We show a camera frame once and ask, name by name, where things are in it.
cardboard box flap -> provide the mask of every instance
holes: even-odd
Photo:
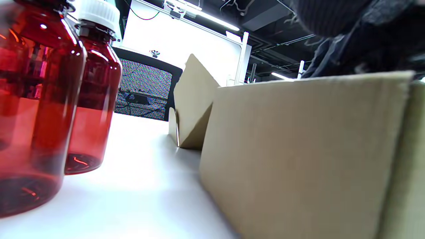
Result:
[[[379,239],[425,235],[425,84],[415,82],[405,112]]]
[[[192,146],[196,144],[196,148],[202,147],[206,127],[201,125],[207,124],[205,120],[209,118],[208,109],[211,107],[215,90],[218,87],[217,81],[191,54],[174,89],[181,145]]]
[[[219,88],[204,187],[243,238],[373,239],[412,76]]]
[[[199,119],[192,132],[186,140],[179,145],[181,148],[201,150],[204,145],[205,132],[207,131],[208,121],[210,119],[212,105],[208,107],[204,115]]]

amber glass bottle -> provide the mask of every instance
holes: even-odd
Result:
[[[58,192],[87,52],[67,0],[0,1],[0,217]]]
[[[65,174],[92,171],[102,164],[122,66],[111,47],[119,10],[102,0],[85,0],[77,25],[87,49]]]

dark sweater sleeve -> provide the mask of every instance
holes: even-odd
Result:
[[[372,0],[293,0],[302,25],[316,35],[335,37],[349,30]]]

fluorescent light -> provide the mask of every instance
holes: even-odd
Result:
[[[189,12],[191,12],[193,14],[196,14],[196,15],[199,15],[201,17],[205,17],[205,18],[207,18],[207,19],[209,19],[209,20],[211,20],[213,22],[216,22],[216,23],[218,23],[220,25],[223,25],[223,26],[227,27],[228,29],[231,29],[231,30],[234,30],[234,31],[239,31],[240,30],[238,27],[236,27],[236,26],[234,26],[232,24],[229,24],[229,23],[227,23],[227,22],[225,22],[223,20],[220,20],[220,19],[218,19],[216,17],[213,17],[211,15],[208,15],[208,14],[206,14],[203,11],[199,11],[199,10],[194,9],[194,8],[191,8],[191,7],[187,8],[186,11],[189,11]]]
[[[283,75],[279,75],[278,73],[275,73],[275,72],[273,72],[272,75],[274,75],[275,77],[279,77],[279,78],[281,78],[283,80],[295,81],[295,79],[284,77]]]
[[[164,3],[166,3],[166,2],[171,2],[172,4],[174,4],[175,6],[177,6],[179,8],[182,8],[182,9],[184,9],[184,10],[186,10],[188,12],[191,12],[191,13],[193,13],[195,15],[199,15],[199,16],[205,17],[205,18],[207,18],[207,19],[209,19],[209,20],[211,20],[213,22],[216,22],[216,23],[218,23],[220,25],[223,25],[223,26],[227,27],[228,29],[231,29],[231,30],[234,30],[234,31],[239,31],[240,30],[238,27],[236,27],[236,26],[234,26],[232,24],[229,24],[229,23],[227,23],[225,21],[222,21],[222,20],[220,20],[220,19],[218,19],[216,17],[213,17],[211,15],[208,15],[208,14],[202,12],[202,8],[200,8],[200,7],[196,6],[196,5],[193,5],[191,3],[188,3],[188,2],[186,2],[184,0],[164,0]]]

person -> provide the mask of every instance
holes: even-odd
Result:
[[[417,0],[293,0],[301,24],[325,37],[303,78],[382,71],[425,74],[425,7]]]

